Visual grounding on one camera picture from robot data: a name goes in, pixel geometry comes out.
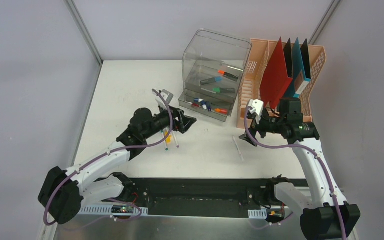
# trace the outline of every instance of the blue book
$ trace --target blue book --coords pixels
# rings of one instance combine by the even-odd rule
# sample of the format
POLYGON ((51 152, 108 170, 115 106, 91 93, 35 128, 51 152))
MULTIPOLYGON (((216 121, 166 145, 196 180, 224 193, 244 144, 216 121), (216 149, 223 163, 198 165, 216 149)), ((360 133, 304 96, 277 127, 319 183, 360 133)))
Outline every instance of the blue book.
POLYGON ((285 98, 299 98, 311 81, 309 45, 307 39, 304 41, 304 44, 302 44, 302 47, 300 47, 300 41, 296 38, 295 44, 292 47, 292 69, 293 78, 283 95, 285 98))

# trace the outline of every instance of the white wall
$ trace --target white wall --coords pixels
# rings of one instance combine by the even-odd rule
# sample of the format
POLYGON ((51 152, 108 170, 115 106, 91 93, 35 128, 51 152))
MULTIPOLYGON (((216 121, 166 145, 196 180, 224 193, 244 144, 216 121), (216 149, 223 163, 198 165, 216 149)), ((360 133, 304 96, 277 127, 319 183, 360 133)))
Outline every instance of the white wall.
POLYGON ((73 158, 98 70, 62 0, 0 0, 0 240, 36 239, 39 191, 73 158))
POLYGON ((311 105, 362 240, 384 239, 384 1, 345 0, 317 42, 327 62, 311 105))
POLYGON ((310 38, 331 0, 76 0, 104 60, 180 60, 200 28, 310 38))

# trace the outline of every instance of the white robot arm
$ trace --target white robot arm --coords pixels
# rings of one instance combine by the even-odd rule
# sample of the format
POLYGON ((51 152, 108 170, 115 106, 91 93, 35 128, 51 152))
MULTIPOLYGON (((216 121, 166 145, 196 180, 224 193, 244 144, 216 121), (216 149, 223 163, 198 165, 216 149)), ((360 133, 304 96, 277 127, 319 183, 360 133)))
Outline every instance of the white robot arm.
MULTIPOLYGON (((58 224, 65 224, 73 219, 86 205, 99 201, 130 197, 133 182, 121 172, 114 172, 108 178, 98 180, 115 167, 127 163, 138 156, 148 145, 147 139, 172 127, 173 131, 186 133, 197 119, 184 115, 179 108, 169 106, 173 94, 166 90, 154 91, 160 113, 152 115, 147 108, 134 112, 127 129, 117 137, 108 148, 80 164, 62 170, 51 169, 43 183, 38 197, 58 224)), ((45 224, 51 225, 44 218, 45 224)))
POLYGON ((316 126, 312 122, 303 122, 301 101, 298 98, 282 98, 279 105, 280 114, 275 117, 269 115, 260 100, 250 100, 247 109, 246 117, 253 121, 245 134, 239 138, 254 146, 260 145, 270 149, 292 148, 311 192, 310 200, 287 178, 279 177, 276 178, 274 187, 266 188, 266 191, 272 192, 267 192, 265 196, 271 196, 272 199, 284 203, 300 218, 301 230, 307 239, 340 238, 344 236, 342 230, 349 236, 360 218, 360 210, 356 204, 348 204, 332 177, 316 126), (287 139, 288 145, 261 144, 255 139, 257 133, 262 138, 266 133, 281 134, 287 139))

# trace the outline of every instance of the green marker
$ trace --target green marker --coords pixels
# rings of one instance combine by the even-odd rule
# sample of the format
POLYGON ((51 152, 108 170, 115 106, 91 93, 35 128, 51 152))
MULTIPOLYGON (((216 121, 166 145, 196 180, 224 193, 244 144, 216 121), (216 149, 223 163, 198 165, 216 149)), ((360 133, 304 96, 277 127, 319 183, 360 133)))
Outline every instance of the green marker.
POLYGON ((212 89, 216 93, 221 93, 221 94, 234 94, 235 89, 231 87, 214 87, 212 89))

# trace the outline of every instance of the white table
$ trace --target white table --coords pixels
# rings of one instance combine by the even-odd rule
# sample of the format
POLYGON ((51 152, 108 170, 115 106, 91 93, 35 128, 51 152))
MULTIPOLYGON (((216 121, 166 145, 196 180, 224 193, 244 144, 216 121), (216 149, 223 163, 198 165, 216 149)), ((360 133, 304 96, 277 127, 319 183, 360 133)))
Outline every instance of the white table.
MULTIPOLYGON (((152 89, 174 94, 170 105, 179 107, 183 91, 182 61, 105 61, 81 137, 75 163, 81 163, 105 149, 126 130, 135 110, 145 107, 158 113, 152 89)), ((145 149, 139 156, 112 172, 141 178, 271 178, 278 175, 304 179, 301 165, 290 148, 265 149, 240 140, 243 129, 236 128, 236 109, 227 122, 221 122, 184 109, 198 121, 185 134, 177 133, 180 148, 169 144, 145 149), (236 137, 241 160, 232 140, 236 137)), ((161 139, 157 134, 147 142, 161 139)), ((267 134, 267 145, 287 143, 280 135, 267 134)))

